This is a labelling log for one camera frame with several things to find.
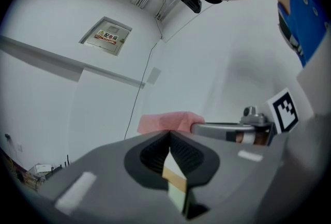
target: white strip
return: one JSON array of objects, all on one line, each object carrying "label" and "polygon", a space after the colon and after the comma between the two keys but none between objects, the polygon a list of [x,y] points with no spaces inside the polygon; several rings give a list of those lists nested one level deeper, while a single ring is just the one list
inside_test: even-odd
[{"label": "white strip", "polygon": [[243,144],[253,145],[254,141],[255,141],[255,132],[254,131],[244,132],[244,137],[243,137],[243,140],[242,140]]},{"label": "white strip", "polygon": [[97,176],[84,172],[82,176],[56,201],[55,207],[62,213],[70,215],[83,200]]},{"label": "white strip", "polygon": [[240,158],[244,158],[244,159],[248,159],[248,160],[252,160],[252,161],[261,161],[263,159],[263,156],[260,154],[255,154],[255,153],[247,152],[244,150],[239,151],[238,156]]}]

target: wall outlet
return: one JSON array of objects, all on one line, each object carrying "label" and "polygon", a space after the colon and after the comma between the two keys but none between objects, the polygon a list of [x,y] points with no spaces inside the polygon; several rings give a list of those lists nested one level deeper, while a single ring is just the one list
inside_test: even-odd
[{"label": "wall outlet", "polygon": [[22,144],[21,144],[21,143],[17,143],[17,144],[16,144],[16,148],[17,148],[17,150],[18,150],[19,152],[23,152],[23,150],[22,150]]}]

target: pink cloth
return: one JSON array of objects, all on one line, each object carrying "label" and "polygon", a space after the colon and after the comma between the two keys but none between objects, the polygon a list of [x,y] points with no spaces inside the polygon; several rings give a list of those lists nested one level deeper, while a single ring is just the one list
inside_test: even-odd
[{"label": "pink cloth", "polygon": [[195,123],[204,124],[205,119],[192,112],[145,114],[140,118],[137,131],[141,134],[160,130],[181,130],[191,132],[191,126]]}]

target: electrical box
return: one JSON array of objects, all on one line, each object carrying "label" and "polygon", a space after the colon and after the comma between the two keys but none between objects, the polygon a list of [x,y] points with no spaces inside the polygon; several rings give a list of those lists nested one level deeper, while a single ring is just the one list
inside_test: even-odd
[{"label": "electrical box", "polygon": [[80,43],[118,56],[131,30],[129,26],[103,17],[85,34]]}]

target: blue shirt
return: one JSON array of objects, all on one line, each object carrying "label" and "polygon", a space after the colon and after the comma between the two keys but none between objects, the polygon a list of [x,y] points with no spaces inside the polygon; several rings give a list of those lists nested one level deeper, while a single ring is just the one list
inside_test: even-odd
[{"label": "blue shirt", "polygon": [[292,34],[288,40],[304,67],[322,41],[329,27],[329,18],[320,0],[290,0],[289,15],[280,3],[278,9]]}]

